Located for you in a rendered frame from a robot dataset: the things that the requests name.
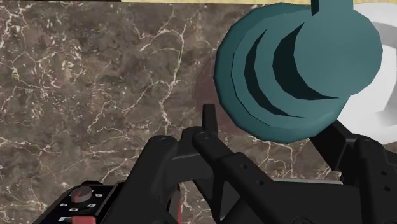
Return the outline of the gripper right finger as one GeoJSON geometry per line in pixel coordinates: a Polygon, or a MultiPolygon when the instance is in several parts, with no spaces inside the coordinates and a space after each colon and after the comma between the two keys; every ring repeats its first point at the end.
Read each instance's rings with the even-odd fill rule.
{"type": "Polygon", "coordinates": [[[359,189],[363,224],[397,224],[397,155],[336,121],[310,138],[341,182],[359,189]]]}

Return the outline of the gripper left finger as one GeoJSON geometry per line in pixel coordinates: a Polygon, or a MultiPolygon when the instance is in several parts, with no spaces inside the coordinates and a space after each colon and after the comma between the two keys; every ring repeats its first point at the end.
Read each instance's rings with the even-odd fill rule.
{"type": "Polygon", "coordinates": [[[245,154],[232,152],[218,138],[212,104],[203,106],[202,125],[185,129],[180,140],[171,136],[149,139],[101,224],[177,224],[166,210],[166,191],[190,180],[215,216],[221,213],[226,194],[224,184],[229,183],[237,192],[238,199],[223,219],[224,224],[234,224],[238,219],[249,224],[279,224],[276,204],[264,192],[274,181],[245,154]],[[195,149],[204,166],[203,173],[188,175],[172,171],[169,177],[167,166],[187,146],[195,149]]]}

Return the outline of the white round bowl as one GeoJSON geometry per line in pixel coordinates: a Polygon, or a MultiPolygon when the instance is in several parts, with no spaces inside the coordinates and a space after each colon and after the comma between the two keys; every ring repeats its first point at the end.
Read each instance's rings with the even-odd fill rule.
{"type": "Polygon", "coordinates": [[[397,3],[359,3],[354,9],[378,30],[382,62],[372,83],[349,98],[338,120],[382,144],[397,142],[397,3]]]}

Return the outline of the black remote control red buttons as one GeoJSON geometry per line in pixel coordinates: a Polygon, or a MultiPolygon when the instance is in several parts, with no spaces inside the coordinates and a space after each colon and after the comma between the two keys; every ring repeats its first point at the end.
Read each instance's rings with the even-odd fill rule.
{"type": "Polygon", "coordinates": [[[181,224],[179,186],[150,192],[142,181],[85,181],[64,192],[33,224],[181,224]]]}

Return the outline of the teal tiered round vase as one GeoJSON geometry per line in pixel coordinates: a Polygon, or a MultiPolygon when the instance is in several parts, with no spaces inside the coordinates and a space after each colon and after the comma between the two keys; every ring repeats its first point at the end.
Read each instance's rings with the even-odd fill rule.
{"type": "Polygon", "coordinates": [[[214,69],[219,102],[236,126],[265,141],[317,135],[380,69],[382,44],[353,0],[277,3],[231,26],[214,69]]]}

